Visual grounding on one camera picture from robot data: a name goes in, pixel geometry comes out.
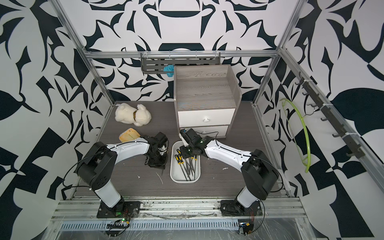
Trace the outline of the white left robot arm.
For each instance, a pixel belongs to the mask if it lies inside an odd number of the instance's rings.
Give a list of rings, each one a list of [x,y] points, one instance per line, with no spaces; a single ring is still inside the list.
[[[124,200],[111,181],[115,165],[143,155],[146,157],[146,166],[163,170],[168,161],[168,149],[169,140],[161,132],[155,137],[143,135],[119,144],[105,145],[97,142],[84,159],[78,162],[75,173],[88,184],[108,210],[119,213],[123,211]]]

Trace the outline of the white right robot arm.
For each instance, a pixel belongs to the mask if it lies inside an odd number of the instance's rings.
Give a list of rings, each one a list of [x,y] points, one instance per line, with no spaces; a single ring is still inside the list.
[[[193,129],[180,130],[184,145],[180,147],[183,158],[204,156],[223,162],[242,173],[246,186],[234,200],[234,206],[250,208],[256,201],[267,199],[279,179],[280,173],[264,152],[242,151],[220,143],[213,137],[202,137]]]

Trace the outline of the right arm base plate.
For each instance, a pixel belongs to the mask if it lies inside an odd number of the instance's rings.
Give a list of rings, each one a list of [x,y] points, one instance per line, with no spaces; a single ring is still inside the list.
[[[255,216],[263,215],[263,207],[259,201],[255,201],[250,207],[242,206],[237,200],[222,200],[220,202],[220,211],[223,216],[246,216],[250,217],[251,213]]]

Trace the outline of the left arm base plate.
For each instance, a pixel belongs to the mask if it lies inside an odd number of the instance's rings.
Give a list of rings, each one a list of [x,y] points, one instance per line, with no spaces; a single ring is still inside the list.
[[[124,200],[120,200],[114,207],[111,208],[104,202],[101,202],[97,213],[97,219],[132,217],[140,212],[140,207],[141,202],[139,201],[126,202]]]

